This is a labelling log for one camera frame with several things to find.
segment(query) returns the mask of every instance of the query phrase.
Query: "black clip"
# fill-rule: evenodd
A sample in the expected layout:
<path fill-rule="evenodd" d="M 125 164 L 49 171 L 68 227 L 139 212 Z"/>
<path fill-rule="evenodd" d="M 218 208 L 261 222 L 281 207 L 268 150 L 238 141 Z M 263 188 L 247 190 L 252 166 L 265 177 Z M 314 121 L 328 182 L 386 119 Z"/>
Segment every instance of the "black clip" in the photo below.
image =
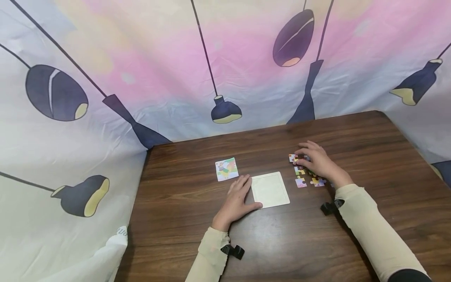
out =
<path fill-rule="evenodd" d="M 226 255 L 232 255 L 236 257 L 237 259 L 241 260 L 244 255 L 244 249 L 240 246 L 236 245 L 235 247 L 232 247 L 232 245 L 228 244 L 222 247 L 221 251 Z"/>
<path fill-rule="evenodd" d="M 345 203 L 344 200 L 338 199 L 335 200 L 334 203 L 324 203 L 321 205 L 321 211 L 324 215 L 333 214 Z"/>

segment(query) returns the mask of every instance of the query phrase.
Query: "left hand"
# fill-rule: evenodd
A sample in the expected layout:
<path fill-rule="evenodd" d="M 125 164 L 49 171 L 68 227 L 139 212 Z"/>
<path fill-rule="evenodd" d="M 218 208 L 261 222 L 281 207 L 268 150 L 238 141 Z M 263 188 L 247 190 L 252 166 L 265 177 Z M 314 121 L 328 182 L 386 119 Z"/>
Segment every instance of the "left hand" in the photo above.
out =
<path fill-rule="evenodd" d="M 246 176 L 240 176 L 238 180 L 235 180 L 230 185 L 227 198 L 213 219 L 212 228 L 227 232 L 232 222 L 242 218 L 251 211 L 263 207 L 263 204 L 258 202 L 249 205 L 244 204 L 244 198 L 249 192 L 251 184 L 252 178 L 248 174 Z"/>

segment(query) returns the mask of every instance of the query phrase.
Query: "colorful puzzle piece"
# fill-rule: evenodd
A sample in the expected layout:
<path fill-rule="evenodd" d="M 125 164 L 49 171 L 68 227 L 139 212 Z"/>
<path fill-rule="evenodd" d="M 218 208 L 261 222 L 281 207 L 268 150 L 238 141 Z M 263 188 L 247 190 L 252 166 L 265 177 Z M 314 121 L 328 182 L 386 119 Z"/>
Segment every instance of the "colorful puzzle piece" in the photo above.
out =
<path fill-rule="evenodd" d="M 320 187 L 320 186 L 324 186 L 324 184 L 326 182 L 327 181 L 321 177 L 318 177 L 318 178 L 312 177 L 312 181 L 310 181 L 310 184 L 315 185 L 315 187 Z"/>
<path fill-rule="evenodd" d="M 289 154 L 288 158 L 290 159 L 290 162 L 296 162 L 298 160 L 298 155 Z"/>
<path fill-rule="evenodd" d="M 313 177 L 316 177 L 316 176 L 317 176 L 313 171 L 311 171 L 311 170 L 309 170 L 309 169 L 307 169 L 307 172 L 308 172 L 308 174 L 310 174 L 310 175 L 313 176 Z"/>
<path fill-rule="evenodd" d="M 298 188 L 307 187 L 307 183 L 305 183 L 304 178 L 298 176 L 298 179 L 296 179 L 296 186 L 298 186 Z"/>
<path fill-rule="evenodd" d="M 295 166 L 295 173 L 296 175 L 305 174 L 305 171 L 302 169 L 301 166 Z"/>

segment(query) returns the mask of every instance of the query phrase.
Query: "arm sleeve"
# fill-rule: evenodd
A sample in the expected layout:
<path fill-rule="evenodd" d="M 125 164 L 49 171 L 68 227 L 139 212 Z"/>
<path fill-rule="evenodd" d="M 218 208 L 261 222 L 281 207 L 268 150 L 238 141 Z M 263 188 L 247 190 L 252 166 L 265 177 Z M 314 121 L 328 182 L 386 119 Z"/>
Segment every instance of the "arm sleeve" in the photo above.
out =
<path fill-rule="evenodd" d="M 226 232 L 209 228 L 203 236 L 198 255 L 185 282 L 217 282 L 226 267 L 227 255 L 221 248 L 228 245 L 230 238 Z"/>
<path fill-rule="evenodd" d="M 379 280 L 389 281 L 394 273 L 412 269 L 427 275 L 420 262 L 379 213 L 376 202 L 364 188 L 350 184 L 339 188 L 335 199 L 345 201 L 340 214 L 359 241 Z"/>

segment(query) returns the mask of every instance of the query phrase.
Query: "wooden table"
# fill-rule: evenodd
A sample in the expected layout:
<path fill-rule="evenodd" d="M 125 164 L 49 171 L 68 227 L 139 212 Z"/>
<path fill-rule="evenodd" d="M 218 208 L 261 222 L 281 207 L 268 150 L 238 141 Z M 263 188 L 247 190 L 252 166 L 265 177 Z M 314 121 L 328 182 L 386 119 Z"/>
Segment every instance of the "wooden table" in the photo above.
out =
<path fill-rule="evenodd" d="M 377 111 L 156 146 L 144 166 L 117 281 L 184 281 L 233 182 L 217 181 L 215 162 L 230 157 L 241 175 L 280 171 L 291 204 L 232 225 L 232 244 L 246 253 L 241 261 L 229 258 L 221 281 L 376 281 L 349 230 L 319 209 L 330 191 L 295 185 L 288 154 L 308 139 L 366 188 L 434 282 L 449 281 L 451 190 Z"/>

